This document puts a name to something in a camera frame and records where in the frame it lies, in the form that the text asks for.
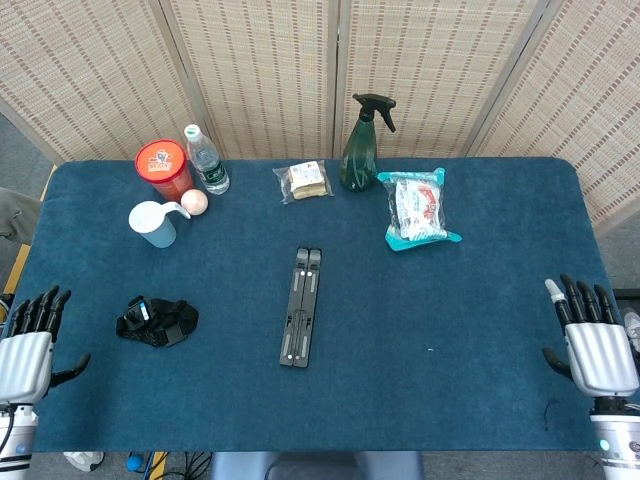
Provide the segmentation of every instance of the cup handle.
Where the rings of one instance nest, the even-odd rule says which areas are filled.
[[[162,211],[165,213],[165,215],[169,212],[179,212],[184,218],[191,218],[191,215],[189,215],[189,212],[187,212],[182,205],[180,205],[177,202],[167,202],[164,205],[162,205]]]

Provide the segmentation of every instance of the spray bottle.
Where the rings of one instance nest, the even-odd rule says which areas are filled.
[[[356,126],[351,132],[347,146],[342,154],[340,165],[340,183],[347,190],[361,192],[371,186],[378,174],[376,159],[378,147],[376,145],[376,131],[373,128],[373,118],[378,110],[389,130],[396,131],[391,120],[391,109],[396,101],[389,97],[367,93],[353,95],[362,108]]]

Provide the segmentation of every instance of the red canister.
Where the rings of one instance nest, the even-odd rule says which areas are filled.
[[[142,147],[136,155],[136,170],[172,202],[180,202],[182,194],[193,188],[187,156],[175,140],[163,138]]]

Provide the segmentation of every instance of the woven screen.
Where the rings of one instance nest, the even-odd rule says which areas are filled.
[[[59,156],[131,159],[191,110],[146,0],[0,6],[0,96]]]
[[[397,102],[396,133],[378,117],[380,156],[455,156],[535,0],[351,0],[339,155],[357,120],[353,93]]]
[[[567,0],[478,155],[553,155],[595,226],[640,196],[640,2]]]
[[[227,158],[330,155],[327,3],[171,2]]]

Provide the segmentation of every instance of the food packet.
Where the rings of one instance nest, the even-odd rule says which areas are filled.
[[[382,172],[378,180],[389,192],[391,224],[385,239],[392,250],[462,237],[444,229],[442,187],[444,168],[433,172]]]
[[[285,168],[274,168],[273,173],[280,180],[282,203],[308,197],[333,195],[331,184],[324,168],[324,160],[299,163]]]

